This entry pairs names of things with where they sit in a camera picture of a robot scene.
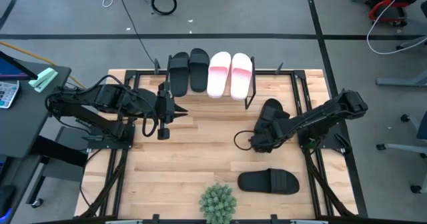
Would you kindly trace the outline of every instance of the floor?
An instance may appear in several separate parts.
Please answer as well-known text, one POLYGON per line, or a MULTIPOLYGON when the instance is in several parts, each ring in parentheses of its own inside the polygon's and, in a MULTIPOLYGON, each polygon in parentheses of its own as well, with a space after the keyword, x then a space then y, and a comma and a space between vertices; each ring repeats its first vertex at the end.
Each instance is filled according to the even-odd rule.
MULTIPOLYGON (((347 122, 369 217, 427 220, 427 196, 414 195, 408 188, 421 182, 425 162, 415 153, 375 149, 383 142, 421 144, 399 116, 421 118, 426 110, 419 103, 427 97, 423 89, 374 84, 377 77, 411 77, 425 70, 427 49, 388 56, 371 52, 363 41, 371 28, 368 9, 349 0, 314 0, 325 46, 319 45, 308 0, 177 0, 177 11, 165 17, 152 15, 144 0, 124 1, 149 54, 162 67, 168 55, 199 47, 211 56, 223 50, 253 55, 257 68, 280 63, 284 69, 332 68, 338 90, 358 91, 370 107, 364 118, 347 122)), ((379 41, 372 41, 373 47, 394 50, 401 41, 393 39, 427 34, 423 1, 407 8, 405 28, 377 26, 372 34, 379 41)), ((0 40, 71 67, 72 75, 86 86, 111 68, 152 67, 121 1, 114 0, 108 9, 101 2, 16 0, 10 5, 11 0, 0 0, 0 40)), ((169 3, 159 0, 160 5, 169 3)), ((5 47, 0 50, 37 61, 5 47)), ((334 88, 331 73, 328 84, 334 88)), ((42 134, 54 138, 57 130, 59 124, 49 120, 42 134)), ((38 209, 21 205, 13 222, 69 219, 77 196, 78 183, 49 179, 40 193, 45 204, 38 209)))

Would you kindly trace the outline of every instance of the red chair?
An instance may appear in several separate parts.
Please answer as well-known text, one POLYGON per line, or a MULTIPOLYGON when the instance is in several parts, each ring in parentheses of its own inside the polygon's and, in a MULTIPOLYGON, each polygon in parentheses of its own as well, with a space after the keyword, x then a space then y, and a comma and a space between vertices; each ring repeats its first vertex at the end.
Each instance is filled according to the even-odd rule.
MULTIPOLYGON (((387 10, 378 21, 390 22, 400 27, 406 26, 406 12, 403 7, 413 4, 415 1, 416 0, 396 0, 393 5, 390 6, 390 11, 387 10)), ((391 2, 393 2, 393 0, 366 0, 365 4, 369 5, 372 9, 369 12, 369 19, 375 21, 377 16, 379 16, 391 2)))

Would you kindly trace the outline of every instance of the computer monitor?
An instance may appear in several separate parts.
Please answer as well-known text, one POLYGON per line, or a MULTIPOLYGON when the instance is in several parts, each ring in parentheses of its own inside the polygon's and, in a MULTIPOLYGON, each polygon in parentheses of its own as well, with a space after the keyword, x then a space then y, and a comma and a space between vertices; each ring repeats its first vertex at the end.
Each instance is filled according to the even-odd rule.
POLYGON ((37 79, 37 75, 0 51, 0 81, 32 79, 37 79))

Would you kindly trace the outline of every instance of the white cable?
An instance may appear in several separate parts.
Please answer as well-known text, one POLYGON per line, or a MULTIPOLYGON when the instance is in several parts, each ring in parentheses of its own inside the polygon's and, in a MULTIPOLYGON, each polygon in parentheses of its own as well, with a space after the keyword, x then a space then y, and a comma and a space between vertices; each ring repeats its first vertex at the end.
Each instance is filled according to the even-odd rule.
POLYGON ((114 0, 111 0, 111 3, 109 3, 108 5, 106 5, 105 4, 105 0, 103 0, 102 1, 102 6, 105 7, 105 8, 107 8, 107 7, 111 6, 111 5, 113 5, 113 2, 114 2, 114 0))
POLYGON ((412 45, 412 46, 410 46, 410 47, 405 47, 405 48, 403 48, 403 49, 400 49, 400 50, 396 50, 396 51, 391 51, 391 52, 387 52, 387 53, 382 53, 382 52, 379 52, 379 51, 376 51, 374 48, 372 48, 372 46, 371 46, 371 43, 369 42, 369 35, 371 34, 371 32, 372 32, 372 30, 374 29, 374 27, 375 27, 375 25, 376 25, 376 23, 378 22, 378 20, 380 20, 380 18, 381 18, 381 16, 382 16, 382 14, 384 14, 384 12, 386 12, 387 11, 387 9, 389 8, 389 7, 391 7, 392 5, 393 5, 393 3, 395 2, 396 0, 393 0, 382 12, 381 12, 381 14, 376 18, 376 20, 375 20, 375 22, 374 22, 374 24, 372 25, 372 27, 371 27, 371 30, 369 30, 369 32, 368 32, 368 34, 367 34, 367 36, 366 36, 366 41, 368 42, 368 46, 369 46, 369 48, 371 48, 371 50, 373 51, 373 52, 375 52, 375 53, 377 53, 377 54, 379 54, 379 55, 389 55, 389 54, 395 54, 395 53, 398 53, 398 52, 401 52, 401 51, 405 51, 405 50, 408 50, 408 49, 411 49, 411 48, 413 48, 413 47, 415 47, 415 46, 417 46, 417 45, 419 45, 419 44, 421 44, 421 43, 424 43, 424 42, 426 42, 427 41, 427 37, 425 38, 425 39, 423 39, 422 41, 420 41, 419 43, 417 43, 417 44, 414 44, 414 45, 412 45))

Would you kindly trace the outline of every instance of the succulent plant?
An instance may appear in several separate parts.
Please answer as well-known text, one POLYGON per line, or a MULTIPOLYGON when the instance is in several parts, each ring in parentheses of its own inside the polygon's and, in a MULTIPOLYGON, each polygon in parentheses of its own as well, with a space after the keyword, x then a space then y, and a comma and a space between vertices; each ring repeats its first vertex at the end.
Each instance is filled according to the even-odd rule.
POLYGON ((232 191, 228 185, 216 183, 201 195, 200 211, 204 212, 208 224, 229 224, 233 219, 237 201, 232 196, 232 191))

